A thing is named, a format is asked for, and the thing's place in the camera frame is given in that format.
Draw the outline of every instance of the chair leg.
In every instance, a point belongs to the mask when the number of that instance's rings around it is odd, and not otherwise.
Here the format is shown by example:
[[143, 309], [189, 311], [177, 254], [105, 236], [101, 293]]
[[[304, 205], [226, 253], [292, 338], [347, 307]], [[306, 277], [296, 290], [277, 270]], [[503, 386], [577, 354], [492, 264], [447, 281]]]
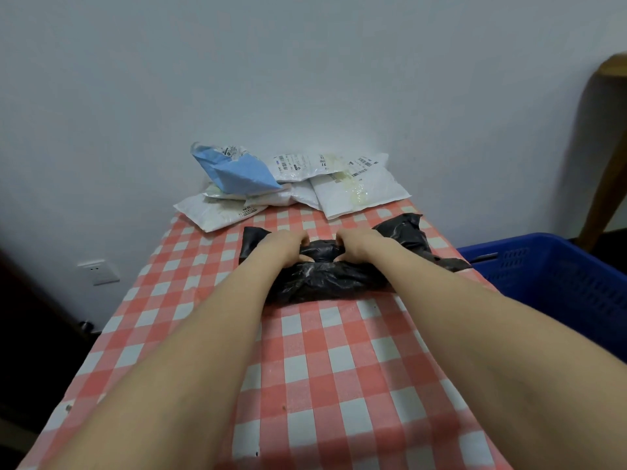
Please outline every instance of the chair leg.
[[627, 195], [627, 130], [616, 145], [594, 193], [576, 245], [590, 252]]

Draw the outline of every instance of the package pile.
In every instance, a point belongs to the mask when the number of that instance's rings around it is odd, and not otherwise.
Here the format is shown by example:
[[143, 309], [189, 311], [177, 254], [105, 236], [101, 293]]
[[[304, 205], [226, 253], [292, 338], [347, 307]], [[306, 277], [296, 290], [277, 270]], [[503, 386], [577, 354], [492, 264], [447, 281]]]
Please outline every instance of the package pile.
[[211, 179], [201, 194], [174, 207], [210, 232], [255, 215], [268, 206], [296, 202], [327, 219], [410, 197], [386, 169], [388, 155], [299, 153], [254, 156], [241, 147], [205, 147], [191, 153]]

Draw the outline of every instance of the blue plastic bag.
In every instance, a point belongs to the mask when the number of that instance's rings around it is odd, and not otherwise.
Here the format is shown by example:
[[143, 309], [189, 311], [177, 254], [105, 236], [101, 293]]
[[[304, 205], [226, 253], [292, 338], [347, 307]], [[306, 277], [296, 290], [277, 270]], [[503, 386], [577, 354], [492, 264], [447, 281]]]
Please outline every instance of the blue plastic bag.
[[191, 153], [225, 193], [252, 196], [281, 189], [267, 165], [246, 150], [228, 147], [225, 154], [220, 148], [194, 143]]

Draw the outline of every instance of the hand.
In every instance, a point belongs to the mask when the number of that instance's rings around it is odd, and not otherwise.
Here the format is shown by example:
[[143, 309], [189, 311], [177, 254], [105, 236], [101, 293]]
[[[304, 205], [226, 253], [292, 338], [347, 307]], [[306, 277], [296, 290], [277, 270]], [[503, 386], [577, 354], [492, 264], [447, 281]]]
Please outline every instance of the hand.
[[370, 262], [368, 252], [377, 247], [381, 240], [385, 239], [374, 229], [358, 227], [353, 229], [340, 229], [335, 235], [337, 245], [343, 245], [346, 252], [337, 256], [334, 262], [345, 260], [353, 264]]
[[280, 258], [281, 267], [286, 268], [296, 262], [314, 261], [311, 257], [299, 254], [301, 245], [309, 245], [309, 234], [306, 230], [278, 230], [264, 237], [255, 251], [268, 251], [271, 257]]

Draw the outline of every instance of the wooden chair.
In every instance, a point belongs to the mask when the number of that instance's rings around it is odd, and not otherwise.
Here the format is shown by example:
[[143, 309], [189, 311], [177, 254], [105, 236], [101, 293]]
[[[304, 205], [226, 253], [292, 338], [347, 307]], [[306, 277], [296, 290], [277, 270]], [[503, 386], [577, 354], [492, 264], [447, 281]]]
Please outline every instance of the wooden chair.
[[[627, 53], [613, 55], [599, 66], [595, 74], [627, 78]], [[627, 196], [627, 129], [605, 167], [576, 245], [590, 252], [625, 196]]]

